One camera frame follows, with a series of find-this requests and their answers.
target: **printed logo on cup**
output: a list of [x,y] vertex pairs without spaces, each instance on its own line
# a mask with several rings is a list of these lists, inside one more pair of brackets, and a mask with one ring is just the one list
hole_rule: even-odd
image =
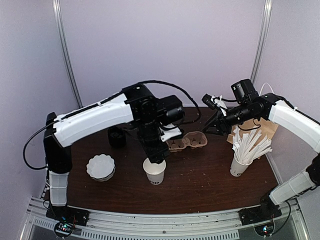
[[153,185],[158,185],[158,184],[160,184],[158,181],[150,181],[150,183],[153,184]]
[[[230,167],[230,170],[232,170],[231,167]],[[236,170],[233,171],[234,174],[236,174],[236,172],[237,172]],[[241,176],[241,174],[242,174],[242,173],[237,173],[236,175],[237,175],[237,176]]]

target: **black cable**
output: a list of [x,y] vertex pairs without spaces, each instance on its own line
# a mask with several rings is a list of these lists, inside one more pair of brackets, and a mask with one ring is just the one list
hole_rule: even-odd
[[251,130],[255,130],[255,129],[259,129],[261,127],[261,124],[256,124],[255,123],[255,119],[252,119],[253,121],[253,124],[256,126],[256,127],[253,127],[253,128],[249,128],[249,129],[243,129],[240,127],[240,125],[238,124],[238,128],[242,131],[251,131]]
[[[160,80],[145,80],[145,81],[140,81],[140,82],[138,82],[138,83],[136,83],[136,84],[133,84],[133,85],[131,85],[131,86],[128,86],[128,87],[125,88],[125,90],[127,91],[128,88],[129,88],[129,89],[133,89],[133,88],[135,88],[136,86],[141,85],[141,84],[162,84],[162,85],[167,85],[167,86],[176,88],[176,89],[180,90],[181,92],[183,92],[183,93],[188,97],[188,99],[194,104],[195,108],[196,108],[197,111],[198,111],[198,116],[197,116],[197,118],[196,118],[195,120],[184,122],[184,118],[182,118],[182,121],[181,121],[177,126],[172,127],[172,128],[166,128],[166,127],[162,126],[163,129],[172,130],[172,129],[175,129],[175,128],[179,127],[180,125],[195,123],[195,122],[197,122],[197,121],[201,118],[202,113],[201,113],[201,111],[200,111],[200,108],[199,108],[198,104],[197,104],[196,101],[189,95],[189,93],[187,93],[187,91],[184,90],[183,88],[181,88],[181,87],[179,87],[179,86],[177,86],[177,85],[175,85],[175,84],[173,84],[173,83],[166,82],[166,81],[160,81]],[[120,96],[121,94],[125,93],[125,90],[122,89],[121,91],[115,93],[114,95],[112,95],[112,96],[110,96],[110,97],[102,100],[100,103],[101,103],[101,104],[104,104],[104,103],[107,103],[107,102],[111,101],[112,99],[115,99],[116,97],[118,97],[118,96]],[[64,119],[66,119],[66,118],[68,118],[68,117],[69,117],[69,114],[67,114],[67,115],[66,115],[65,117],[63,117],[61,120],[64,120]],[[38,130],[37,132],[35,132],[35,133],[26,141],[26,143],[24,144],[23,151],[22,151],[22,156],[23,156],[24,163],[25,163],[30,169],[32,169],[32,170],[42,170],[42,169],[45,169],[46,166],[33,167],[33,166],[31,166],[31,165],[27,162],[27,159],[26,159],[26,149],[27,149],[27,146],[28,146],[29,142],[30,142],[35,136],[37,136],[39,133],[41,133],[41,132],[44,131],[46,128],[50,127],[51,125],[53,125],[53,124],[55,124],[55,123],[57,123],[57,122],[59,122],[59,120],[53,121],[53,122],[49,123],[48,125],[42,127],[40,130]]]
[[311,121],[314,121],[316,124],[320,125],[320,122],[318,122],[317,120],[313,119],[312,117],[308,116],[307,114],[305,114],[304,112],[296,109],[296,111],[300,114],[302,114],[303,116],[307,117],[308,119],[310,119]]
[[129,130],[123,129],[123,131],[132,139],[139,140],[138,138],[134,137],[131,133],[129,133]]
[[131,127],[131,128],[121,127],[120,129],[123,130],[123,131],[134,131],[134,130],[138,129],[138,127],[137,126],[134,126],[134,127]]
[[223,110],[225,110],[226,112],[228,112],[229,110],[228,110],[227,108],[225,108],[225,107],[223,107],[223,106],[217,106],[217,104],[215,103],[215,100],[216,100],[216,99],[220,99],[220,97],[219,97],[219,96],[216,96],[216,97],[214,97],[214,98],[212,99],[214,108],[217,109],[218,111],[221,111],[221,109],[223,109]]
[[44,201],[42,202],[42,205],[44,206],[45,209],[47,209],[48,211],[50,211],[50,209],[45,206],[46,201],[49,201],[49,200],[48,200],[48,199],[47,199],[47,200],[44,200]]
[[228,102],[228,103],[236,103],[237,102],[236,99],[235,100],[228,100],[228,99],[225,99],[225,98],[221,98],[221,100],[224,101],[224,102]]
[[304,112],[298,110],[298,109],[295,109],[295,107],[291,104],[291,102],[289,102],[285,97],[283,96],[279,96],[279,95],[276,95],[279,99],[283,100],[290,108],[294,109],[295,111],[297,111],[298,113],[302,114],[303,116],[307,117],[308,119],[310,119],[311,121],[314,121],[316,124],[319,124],[320,125],[320,122],[315,120],[314,118],[310,117],[309,115],[305,114]]
[[318,187],[319,187],[319,186],[315,186],[315,187],[313,187],[313,188],[310,188],[310,191],[314,191],[314,190],[316,190]]
[[26,143],[24,144],[24,147],[23,147],[23,151],[22,151],[22,156],[23,156],[23,160],[24,160],[24,163],[32,170],[42,170],[42,169],[45,169],[46,166],[42,166],[42,167],[34,167],[34,166],[31,166],[28,162],[27,162],[27,159],[26,159],[26,149],[27,149],[27,146],[28,144],[30,143],[30,141],[35,137],[37,136],[39,133],[41,133],[43,130],[47,129],[48,127],[50,127],[51,125],[55,124],[59,122],[58,120],[56,121],[53,121],[51,123],[49,123],[48,125],[42,127],[40,130],[36,131],[27,141]]
[[164,125],[160,125],[160,128],[164,131],[169,131],[169,130],[172,130],[172,129],[176,129],[178,128],[180,125],[182,125],[184,123],[184,120],[185,120],[185,117],[183,116],[181,121],[175,125],[174,127],[165,127]]
[[198,104],[196,103],[196,101],[189,95],[189,93],[187,93],[186,90],[184,90],[183,88],[173,84],[173,83],[169,83],[169,82],[166,82],[166,81],[160,81],[160,80],[145,80],[145,81],[140,81],[134,85],[132,85],[133,87],[136,87],[137,85],[140,85],[140,84],[162,84],[162,85],[167,85],[167,86],[170,86],[170,87],[173,87],[175,89],[178,89],[180,90],[181,92],[183,92],[187,98],[193,103],[193,105],[195,106],[196,110],[198,111],[198,116],[196,119],[192,120],[192,121],[186,121],[186,122],[183,122],[181,123],[182,125],[186,125],[186,124],[193,124],[195,122],[197,122],[201,116],[202,116],[202,113],[200,111],[200,108],[198,106]]
[[285,201],[288,206],[289,206],[289,213],[288,213],[288,217],[286,218],[286,220],[284,221],[284,223],[282,224],[281,227],[278,228],[277,231],[273,232],[272,235],[276,234],[277,232],[279,232],[285,225],[286,223],[288,222],[289,218],[290,218],[290,215],[291,215],[291,206],[290,206],[290,203],[288,201]]

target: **white wall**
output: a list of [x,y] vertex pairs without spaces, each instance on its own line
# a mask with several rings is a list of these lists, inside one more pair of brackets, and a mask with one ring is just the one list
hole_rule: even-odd
[[[320,1],[274,0],[256,89],[269,82],[275,93],[320,120]],[[272,156],[284,181],[308,166],[316,153],[282,127]],[[320,189],[298,198],[312,240],[320,239]]]
[[[45,171],[27,168],[25,141],[48,113],[69,112],[76,102],[64,66],[51,0],[0,1],[0,240],[18,236],[31,196]],[[35,167],[45,164],[42,135],[27,149]]]
[[[141,80],[233,99],[230,85],[249,78],[264,0],[64,0],[61,12],[83,104]],[[159,97],[177,93],[150,86]]]

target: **white backdrop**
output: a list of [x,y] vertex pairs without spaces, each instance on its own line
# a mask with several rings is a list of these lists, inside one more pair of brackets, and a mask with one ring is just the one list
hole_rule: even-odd
[[[61,12],[83,105],[141,80],[233,99],[251,75],[264,0],[64,0]],[[167,86],[150,86],[163,97]],[[185,106],[191,103],[177,94]]]
[[[52,1],[1,0],[0,16],[0,240],[16,240],[31,197],[39,197],[46,182],[45,169],[25,165],[24,144],[47,114],[67,113],[77,104]],[[38,168],[46,164],[43,136],[26,149],[29,164]]]

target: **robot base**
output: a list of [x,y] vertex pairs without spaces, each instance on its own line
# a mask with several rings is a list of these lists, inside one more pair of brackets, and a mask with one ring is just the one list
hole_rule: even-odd
[[278,208],[270,209],[267,215],[262,214],[261,206],[244,208],[239,211],[239,216],[240,216],[242,226],[260,223],[262,221],[268,221],[272,217],[277,218],[277,217],[280,217],[281,215],[282,215],[281,210]]
[[87,225],[87,221],[89,219],[89,211],[87,210],[66,206],[66,207],[63,207],[63,215],[61,215],[60,214],[62,213],[60,212],[62,210],[61,207],[56,207],[56,209],[55,207],[53,207],[53,209],[51,208],[46,211],[45,216],[47,218],[67,222],[69,224],[74,224],[74,221],[75,221],[76,225],[84,226],[84,227]]

